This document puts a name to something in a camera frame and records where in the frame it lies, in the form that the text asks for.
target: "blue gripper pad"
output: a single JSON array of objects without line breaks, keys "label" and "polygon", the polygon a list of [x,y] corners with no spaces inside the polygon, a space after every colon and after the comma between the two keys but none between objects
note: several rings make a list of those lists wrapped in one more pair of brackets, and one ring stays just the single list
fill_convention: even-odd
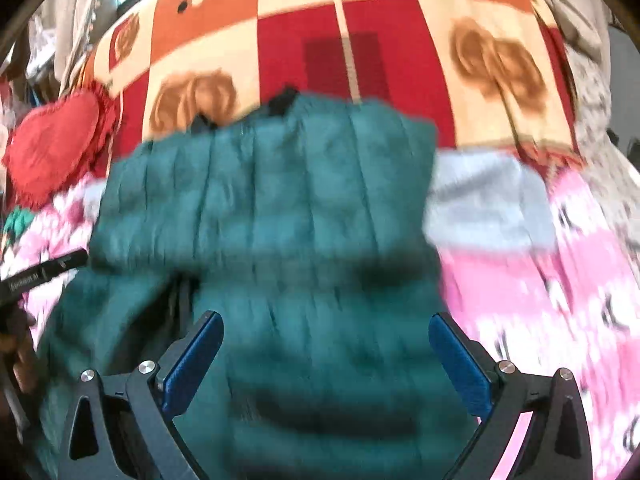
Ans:
[{"label": "blue gripper pad", "polygon": [[492,410],[491,383],[439,314],[429,322],[429,343],[466,410],[473,416],[486,418]]},{"label": "blue gripper pad", "polygon": [[[205,374],[220,350],[224,324],[217,312],[208,311],[200,317],[184,339],[169,346],[160,359],[159,390],[162,393],[162,414],[171,419],[187,411]],[[166,375],[161,375],[163,362]]]}]

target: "metal screw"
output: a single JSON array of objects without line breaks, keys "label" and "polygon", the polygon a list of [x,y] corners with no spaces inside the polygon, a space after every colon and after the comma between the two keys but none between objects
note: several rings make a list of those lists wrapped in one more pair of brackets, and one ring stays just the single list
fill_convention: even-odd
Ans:
[{"label": "metal screw", "polygon": [[142,361],[138,366],[138,371],[141,374],[149,374],[156,368],[156,363],[153,361]]},{"label": "metal screw", "polygon": [[560,372],[560,377],[565,381],[571,381],[574,378],[574,374],[568,368],[560,368],[558,371]]},{"label": "metal screw", "polygon": [[513,374],[516,371],[516,365],[511,361],[500,361],[498,368],[503,374]]},{"label": "metal screw", "polygon": [[82,375],[80,375],[80,380],[83,383],[88,383],[94,377],[95,377],[95,372],[93,370],[85,370],[84,372],[82,372]]}]

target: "pink and white fabric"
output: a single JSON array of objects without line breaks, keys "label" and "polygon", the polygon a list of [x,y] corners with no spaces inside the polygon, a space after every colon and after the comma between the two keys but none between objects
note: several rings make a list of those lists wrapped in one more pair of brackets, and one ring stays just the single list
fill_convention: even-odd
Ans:
[{"label": "pink and white fabric", "polygon": [[[86,174],[76,186],[57,194],[52,203],[36,215],[18,245],[8,251],[0,276],[4,279],[50,258],[86,248],[97,219],[104,183],[105,180]],[[75,273],[74,270],[65,272],[24,295],[25,310],[36,319],[31,328],[35,348],[49,314]]]},{"label": "pink and white fabric", "polygon": [[[460,327],[494,359],[532,374],[574,372],[594,478],[612,480],[640,444],[640,290],[580,175],[560,175],[549,199],[557,251],[440,250],[442,295]],[[529,419],[520,417],[494,480],[507,477]]]}]

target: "teal puffer jacket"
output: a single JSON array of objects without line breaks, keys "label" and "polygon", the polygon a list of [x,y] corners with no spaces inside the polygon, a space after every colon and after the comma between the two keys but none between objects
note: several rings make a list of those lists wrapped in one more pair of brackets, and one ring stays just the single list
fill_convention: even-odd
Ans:
[{"label": "teal puffer jacket", "polygon": [[30,446],[49,472],[86,368],[125,371],[177,274],[225,339],[175,424],[212,480],[439,479],[475,428],[428,344],[440,265],[421,222],[436,131],[377,102],[298,96],[116,164],[38,349]]}]

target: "gray cloth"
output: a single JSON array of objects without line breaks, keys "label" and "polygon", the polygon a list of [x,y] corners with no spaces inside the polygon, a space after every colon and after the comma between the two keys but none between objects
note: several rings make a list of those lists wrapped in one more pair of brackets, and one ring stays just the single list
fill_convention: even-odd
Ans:
[{"label": "gray cloth", "polygon": [[556,246],[545,183],[503,152],[439,150],[424,234],[438,247],[491,252]]}]

